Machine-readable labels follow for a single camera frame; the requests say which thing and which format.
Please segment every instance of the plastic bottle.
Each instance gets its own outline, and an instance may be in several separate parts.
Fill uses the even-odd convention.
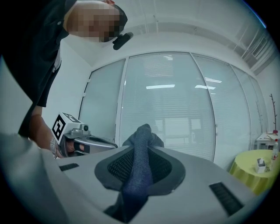
[[[275,143],[273,146],[273,150],[272,150],[272,157],[271,157],[271,162],[270,162],[270,170],[273,170],[273,164],[275,163],[275,160],[278,157],[278,139],[275,139]]]

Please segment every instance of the forearm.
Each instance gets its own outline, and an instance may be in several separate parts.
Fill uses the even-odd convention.
[[[50,141],[53,138],[53,134],[40,115],[31,117],[29,138],[35,141],[40,148],[50,150]]]

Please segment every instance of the person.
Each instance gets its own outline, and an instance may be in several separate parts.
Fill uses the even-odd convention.
[[[50,87],[60,69],[60,41],[69,34],[107,42],[124,29],[127,17],[112,0],[8,1],[13,9],[2,30],[3,58],[20,87],[32,100],[19,134],[34,140],[40,148],[62,157],[51,129],[42,118]],[[74,151],[73,141],[67,151]]]

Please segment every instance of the round table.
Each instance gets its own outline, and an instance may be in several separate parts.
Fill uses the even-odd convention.
[[[263,158],[269,167],[272,150],[251,150],[240,153],[235,157],[230,174],[246,184],[256,195],[271,188],[280,171],[280,154],[273,165],[273,170],[257,173],[255,170],[257,159]]]

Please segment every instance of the white table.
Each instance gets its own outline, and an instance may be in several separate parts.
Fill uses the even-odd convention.
[[[279,132],[278,135],[262,133],[260,137],[258,137],[257,140],[255,141],[254,149],[273,149],[275,139],[278,139],[278,141],[280,141]]]

